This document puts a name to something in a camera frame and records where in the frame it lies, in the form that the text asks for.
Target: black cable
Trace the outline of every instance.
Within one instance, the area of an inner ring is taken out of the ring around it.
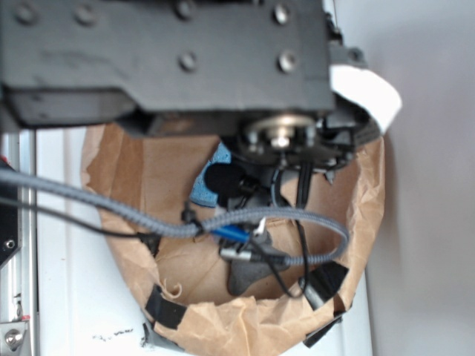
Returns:
[[[75,217],[71,217],[67,214],[60,213],[59,211],[54,211],[52,209],[37,206],[37,205],[27,204],[25,202],[19,202],[17,200],[5,198],[5,197],[0,197],[0,204],[11,206],[11,207],[14,207],[14,208],[20,208],[20,209],[35,211],[36,213],[50,215],[52,217],[64,220],[64,221],[66,221],[68,223],[71,223],[71,224],[74,224],[74,225],[77,225],[81,228],[84,228],[84,229],[89,230],[89,231],[91,231],[93,233],[96,233],[96,234],[102,234],[102,235],[108,235],[108,236],[112,236],[112,237],[119,237],[119,238],[126,238],[126,239],[141,238],[141,237],[156,237],[156,238],[159,238],[159,235],[156,235],[156,234],[142,234],[142,233],[139,233],[139,234],[124,234],[122,232],[105,230],[105,229],[102,229],[102,228],[98,228],[94,225],[91,225],[87,222],[81,221],[81,220],[79,220]]]
[[[279,274],[279,271],[277,270],[277,268],[275,267],[275,264],[271,261],[271,259],[269,258],[269,255],[259,246],[259,244],[255,242],[252,238],[249,239],[249,244],[257,250],[258,254],[261,255],[264,261],[267,263],[270,270],[272,271],[272,274],[274,274],[275,279],[279,283],[279,286],[281,287],[282,291],[284,291],[284,293],[287,294],[291,298],[301,297],[302,294],[298,296],[294,296],[292,295],[292,293],[290,293],[290,290],[285,285],[284,280],[282,280],[282,277]]]
[[[309,174],[308,174],[308,172],[312,171],[312,165],[305,165],[305,166],[306,167],[303,168],[304,174],[302,174],[302,172],[301,172],[301,175],[299,176],[299,179],[298,179],[297,204],[299,204],[299,205],[307,203],[307,197],[308,197],[308,193],[309,193],[309,178],[308,178]],[[276,169],[275,172],[274,172],[274,175],[272,177],[272,183],[271,183],[272,203],[276,206],[281,206],[281,205],[290,206],[289,201],[286,198],[282,197],[282,195],[281,195],[282,174],[283,174],[283,171],[281,171],[279,169]],[[302,176],[305,176],[305,178],[304,178],[305,182],[301,183]],[[302,256],[304,258],[304,286],[302,288],[301,294],[296,296],[296,297],[301,297],[302,295],[305,294],[305,291],[307,290],[307,286],[309,285],[309,276],[310,276],[310,267],[309,267],[309,258],[308,258],[308,256],[309,256],[309,247],[307,245],[307,239],[305,237],[304,227],[302,226],[300,221],[298,221],[298,220],[294,220],[294,221],[295,221],[295,224],[297,225],[298,238],[300,240],[300,244],[301,244],[301,248],[302,248]],[[287,295],[290,295],[289,290],[287,288],[285,288],[284,292]]]

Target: blue cloth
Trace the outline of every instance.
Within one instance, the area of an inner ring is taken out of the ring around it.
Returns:
[[[191,190],[190,200],[198,205],[206,206],[207,208],[214,208],[217,205],[217,194],[210,191],[205,184],[204,176],[206,169],[214,163],[231,163],[231,152],[223,143],[217,147],[213,157],[208,161],[205,168],[196,178]]]

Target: microphone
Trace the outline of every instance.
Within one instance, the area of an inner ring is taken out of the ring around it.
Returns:
[[[239,165],[215,163],[204,176],[206,187],[220,197],[236,198],[253,194],[260,186],[255,178],[246,174]]]

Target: white wall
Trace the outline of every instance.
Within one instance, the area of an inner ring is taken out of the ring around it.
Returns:
[[[404,109],[367,269],[375,356],[475,355],[475,2],[337,0]]]

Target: paper bag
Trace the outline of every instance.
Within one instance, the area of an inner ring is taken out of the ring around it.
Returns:
[[[115,125],[92,127],[83,151],[83,185],[168,223],[180,223],[183,202],[218,143],[216,136],[132,139]],[[295,182],[283,187],[290,201],[295,201],[295,190]],[[240,297],[231,296],[226,288],[229,265],[211,237],[164,237],[156,258],[139,239],[109,237],[108,244],[156,333],[195,355],[279,355],[351,306],[384,211],[382,140],[363,147],[355,161],[337,173],[333,185],[315,175],[310,194],[307,209],[338,220],[351,233],[347,251],[336,261],[345,267],[346,277],[317,309],[308,298],[283,295],[273,276],[257,281]],[[214,216],[212,208],[194,208],[199,219]],[[100,215],[104,228],[140,231],[113,214]],[[338,237],[331,231],[304,227],[311,253],[337,246]],[[276,248],[301,254],[292,221],[270,220],[267,228]],[[294,294],[300,291],[302,275],[300,266],[282,272]]]

